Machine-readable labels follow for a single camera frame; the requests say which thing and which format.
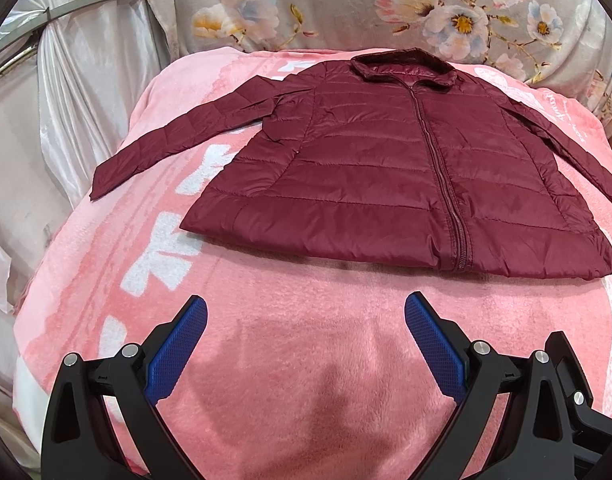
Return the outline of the maroon quilted down jacket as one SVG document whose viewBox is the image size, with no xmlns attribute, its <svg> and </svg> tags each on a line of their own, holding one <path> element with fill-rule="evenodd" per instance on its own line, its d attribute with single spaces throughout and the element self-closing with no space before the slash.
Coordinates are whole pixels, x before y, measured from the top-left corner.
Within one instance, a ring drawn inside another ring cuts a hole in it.
<svg viewBox="0 0 612 480">
<path fill-rule="evenodd" d="M 612 174 L 553 122 L 420 49 L 254 76 L 102 162 L 100 198 L 255 122 L 181 227 L 282 254 L 509 278 L 612 274 L 612 245 L 560 173 L 612 203 Z"/>
</svg>

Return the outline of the pink fleece blanket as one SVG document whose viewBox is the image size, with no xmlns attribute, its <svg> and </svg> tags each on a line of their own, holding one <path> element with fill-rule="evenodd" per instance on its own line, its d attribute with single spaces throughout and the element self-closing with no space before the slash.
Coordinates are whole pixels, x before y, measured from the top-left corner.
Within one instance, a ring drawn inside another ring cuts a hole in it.
<svg viewBox="0 0 612 480">
<path fill-rule="evenodd" d="M 192 295 L 207 303 L 207 328 L 158 410 L 210 479 L 408 477 L 454 407 L 407 330 L 415 290 L 512 356 L 562 330 L 594 407 L 612 416 L 612 275 L 529 281 L 297 262 L 181 232 L 196 196 L 253 134 L 223 134 L 85 200 L 56 233 L 14 326 L 13 407 L 33 444 L 67 353 L 114 356 Z"/>
</svg>

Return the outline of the silver satin curtain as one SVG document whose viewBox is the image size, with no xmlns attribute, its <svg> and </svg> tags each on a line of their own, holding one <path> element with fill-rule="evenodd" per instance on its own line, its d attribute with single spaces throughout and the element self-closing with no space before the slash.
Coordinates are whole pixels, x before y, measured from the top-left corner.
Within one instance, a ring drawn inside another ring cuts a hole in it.
<svg viewBox="0 0 612 480">
<path fill-rule="evenodd" d="M 166 61 L 146 0 L 0 0 L 0 438 L 28 474 L 40 433 L 13 408 L 18 311 Z"/>
</svg>

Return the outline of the grey floral bed sheet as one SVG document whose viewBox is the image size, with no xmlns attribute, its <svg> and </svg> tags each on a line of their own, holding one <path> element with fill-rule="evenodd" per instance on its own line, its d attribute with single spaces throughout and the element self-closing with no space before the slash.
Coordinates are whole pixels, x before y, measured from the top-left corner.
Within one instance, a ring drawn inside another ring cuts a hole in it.
<svg viewBox="0 0 612 480">
<path fill-rule="evenodd" d="M 612 22 L 597 0 L 149 0 L 169 51 L 421 48 L 579 100 L 612 136 Z"/>
</svg>

